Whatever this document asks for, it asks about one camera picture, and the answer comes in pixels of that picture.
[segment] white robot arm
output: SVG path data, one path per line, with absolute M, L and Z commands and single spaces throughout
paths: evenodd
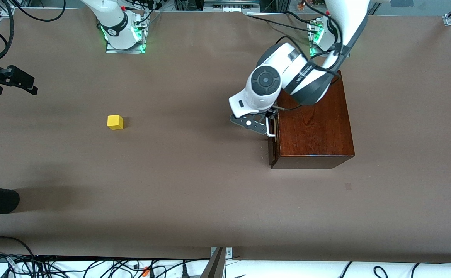
M 142 39 L 141 16 L 123 10 L 115 0 L 81 0 L 97 16 L 105 39 L 115 49 L 128 49 Z
M 230 120 L 247 129 L 267 134 L 268 117 L 280 90 L 284 89 L 300 105 L 317 103 L 327 92 L 334 72 L 345 60 L 367 21 L 370 0 L 326 0 L 330 18 L 316 43 L 330 54 L 323 65 L 307 60 L 289 43 L 275 44 L 260 57 L 246 87 L 229 99 Z

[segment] brown table surface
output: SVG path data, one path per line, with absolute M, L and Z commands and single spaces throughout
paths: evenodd
M 23 196 L 0 235 L 38 254 L 198 257 L 226 245 L 251 259 L 451 261 L 441 18 L 370 17 L 342 67 L 356 157 L 332 170 L 272 170 L 267 138 L 229 122 L 227 99 L 257 59 L 280 31 L 301 32 L 169 12 L 146 54 L 119 55 L 104 53 L 86 8 L 15 21 L 0 65 L 32 74 L 39 92 L 0 96 L 0 188 Z M 110 114 L 128 127 L 108 129 Z

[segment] green led light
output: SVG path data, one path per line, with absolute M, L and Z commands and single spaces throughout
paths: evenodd
M 315 39 L 314 39 L 314 42 L 315 42 L 315 43 L 317 43 L 317 44 L 320 43 L 321 37 L 323 36 L 323 32 L 324 32 L 323 28 L 320 27 L 319 31 L 318 31 L 317 34 L 315 35 Z
M 105 33 L 105 30 L 103 30 L 103 28 L 102 28 L 102 33 L 103 33 L 104 39 L 108 42 L 109 39 L 107 39 L 107 34 Z
M 141 37 L 141 34 L 136 34 L 136 28 L 131 28 L 131 33 L 133 33 L 134 39 L 139 40 L 139 37 Z
M 139 50 L 141 51 L 141 53 L 144 53 L 146 51 L 146 43 L 139 46 Z

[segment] black circular cap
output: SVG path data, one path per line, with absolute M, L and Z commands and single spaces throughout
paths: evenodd
M 261 66 L 251 76 L 252 89 L 257 95 L 271 95 L 280 87 L 280 74 L 270 66 Z
M 273 83 L 273 76 L 269 72 L 264 72 L 259 75 L 259 84 L 263 87 L 269 87 Z

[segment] wooden box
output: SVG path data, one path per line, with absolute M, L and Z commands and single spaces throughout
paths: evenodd
M 278 106 L 297 105 L 280 94 Z M 272 169 L 332 169 L 354 157 L 342 78 L 317 104 L 279 111 L 274 130 L 276 138 L 268 143 Z

